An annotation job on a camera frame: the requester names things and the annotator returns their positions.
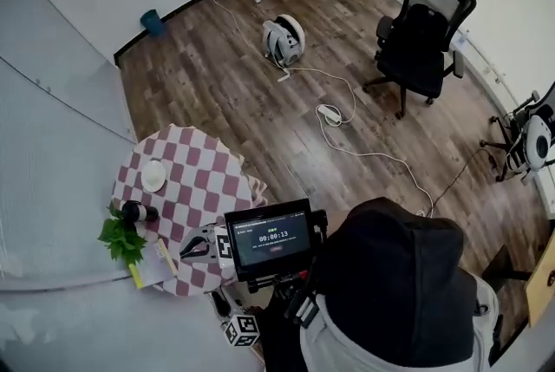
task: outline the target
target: green leaves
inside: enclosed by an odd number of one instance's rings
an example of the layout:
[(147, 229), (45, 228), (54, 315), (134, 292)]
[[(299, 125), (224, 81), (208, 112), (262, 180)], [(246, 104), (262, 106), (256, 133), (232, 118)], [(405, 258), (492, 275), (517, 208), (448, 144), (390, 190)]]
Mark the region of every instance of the green leaves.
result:
[(113, 260), (123, 259), (126, 265), (136, 264), (142, 260), (140, 251), (145, 247), (147, 241), (137, 235), (134, 225), (126, 225), (121, 212), (110, 203), (108, 210), (112, 218), (106, 219), (102, 226), (99, 241), (106, 243)]

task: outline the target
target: baseboard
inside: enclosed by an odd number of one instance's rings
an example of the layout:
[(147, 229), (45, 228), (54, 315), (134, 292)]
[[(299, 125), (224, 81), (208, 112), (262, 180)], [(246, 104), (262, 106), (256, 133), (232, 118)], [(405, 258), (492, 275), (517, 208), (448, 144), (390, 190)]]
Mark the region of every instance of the baseboard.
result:
[[(192, 7), (193, 5), (195, 5), (196, 3), (200, 2), (202, 0), (190, 0), (187, 3), (184, 3), (183, 5), (181, 5), (180, 7), (176, 8), (174, 11), (172, 11), (171, 13), (166, 14), (165, 16), (163, 16), (161, 18), (162, 22), (166, 22), (169, 21), (172, 17), (177, 16), (179, 13), (181, 13), (182, 11)], [(128, 43), (126, 43), (123, 47), (121, 47), (119, 50), (117, 50), (114, 53), (114, 62), (116, 67), (120, 67), (120, 57), (121, 55), (123, 55), (126, 51), (128, 51), (129, 49), (131, 49), (131, 47), (133, 47), (138, 41), (140, 41), (143, 37), (148, 36), (148, 32), (146, 30), (141, 31), (141, 33), (139, 33), (137, 36), (135, 36), (133, 39), (131, 39), (131, 41), (129, 41)]]

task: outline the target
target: pink checkered tablecloth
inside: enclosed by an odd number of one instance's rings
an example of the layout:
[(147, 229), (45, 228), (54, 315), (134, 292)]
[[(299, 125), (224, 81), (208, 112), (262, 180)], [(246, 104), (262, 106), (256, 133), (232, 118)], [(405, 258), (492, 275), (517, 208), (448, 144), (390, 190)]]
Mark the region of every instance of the pink checkered tablecloth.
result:
[[(156, 193), (143, 191), (142, 167), (159, 160), (166, 169), (166, 184)], [(156, 207), (160, 219), (138, 232), (148, 241), (162, 238), (177, 267), (177, 277), (163, 290), (190, 296), (214, 290), (234, 280), (233, 268), (180, 259), (183, 238), (194, 227), (220, 221), (226, 212), (266, 205), (267, 185), (241, 171), (245, 158), (231, 152), (219, 139), (195, 127), (170, 125), (143, 140), (123, 162), (114, 183), (114, 205), (133, 199)]]

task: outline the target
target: blue trash bin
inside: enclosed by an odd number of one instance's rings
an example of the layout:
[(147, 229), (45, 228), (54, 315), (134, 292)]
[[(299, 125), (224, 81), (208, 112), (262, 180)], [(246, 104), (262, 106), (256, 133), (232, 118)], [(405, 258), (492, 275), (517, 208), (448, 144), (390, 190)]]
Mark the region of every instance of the blue trash bin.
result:
[(156, 10), (149, 10), (140, 17), (140, 23), (147, 29), (151, 36), (160, 36), (166, 28)]

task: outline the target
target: black office chair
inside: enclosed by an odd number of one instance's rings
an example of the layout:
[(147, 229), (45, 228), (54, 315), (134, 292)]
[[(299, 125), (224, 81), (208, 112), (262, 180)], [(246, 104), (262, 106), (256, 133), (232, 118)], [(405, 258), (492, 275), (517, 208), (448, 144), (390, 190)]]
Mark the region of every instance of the black office chair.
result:
[[(508, 125), (503, 123), (503, 119), (498, 116), (492, 116), (490, 122), (499, 123), (501, 133), (503, 133), (504, 143), (480, 141), (481, 147), (500, 148), (506, 152), (505, 163), (503, 164), (503, 172), (497, 176), (496, 181), (502, 182), (506, 178), (509, 168), (514, 169), (526, 162), (525, 142), (520, 139), (526, 123), (534, 115), (539, 116), (542, 121), (549, 127), (552, 134), (551, 142), (543, 142), (539, 140), (536, 144), (538, 155), (546, 157), (550, 148), (555, 145), (555, 83), (551, 85), (547, 94), (540, 100), (537, 91), (532, 93), (526, 101), (516, 107), (506, 116), (509, 118)], [(552, 166), (555, 160), (548, 160), (544, 167)]]
[(378, 69), (385, 78), (364, 84), (368, 93), (373, 85), (395, 82), (401, 87), (401, 119), (406, 112), (407, 90), (428, 98), (441, 94), (443, 78), (453, 73), (462, 78), (464, 60), (454, 52), (454, 63), (445, 69), (443, 52), (449, 51), (454, 32), (476, 7), (476, 0), (404, 0), (394, 20), (385, 16), (376, 34), (380, 51), (375, 54)]

